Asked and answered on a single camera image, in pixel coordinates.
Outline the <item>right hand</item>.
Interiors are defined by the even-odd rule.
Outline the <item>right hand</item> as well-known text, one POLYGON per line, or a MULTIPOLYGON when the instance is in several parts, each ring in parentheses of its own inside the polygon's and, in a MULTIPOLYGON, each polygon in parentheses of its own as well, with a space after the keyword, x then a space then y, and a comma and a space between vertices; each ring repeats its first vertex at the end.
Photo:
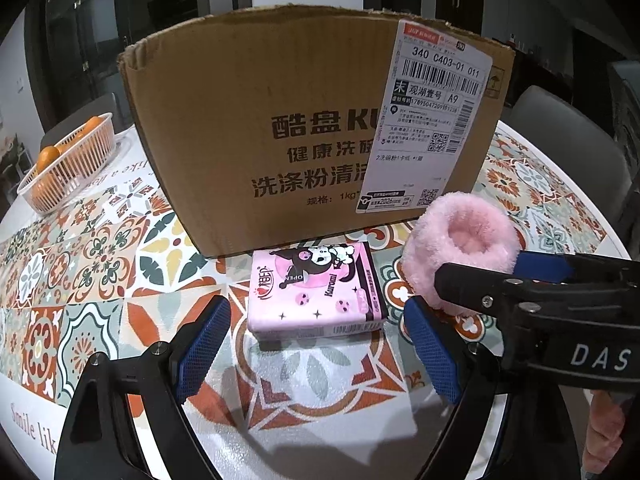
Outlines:
POLYGON ((625 414, 606 391, 592 390, 582 466, 600 474, 622 446, 625 414))

